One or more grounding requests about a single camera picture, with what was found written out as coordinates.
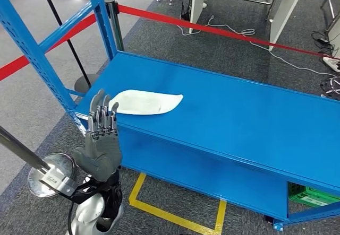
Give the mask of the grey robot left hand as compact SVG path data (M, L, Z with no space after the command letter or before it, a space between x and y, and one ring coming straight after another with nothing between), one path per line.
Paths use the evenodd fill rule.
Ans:
M122 160L116 124L116 102L109 109L110 95L99 90L90 103L85 147L73 150L76 163L97 181L107 181Z

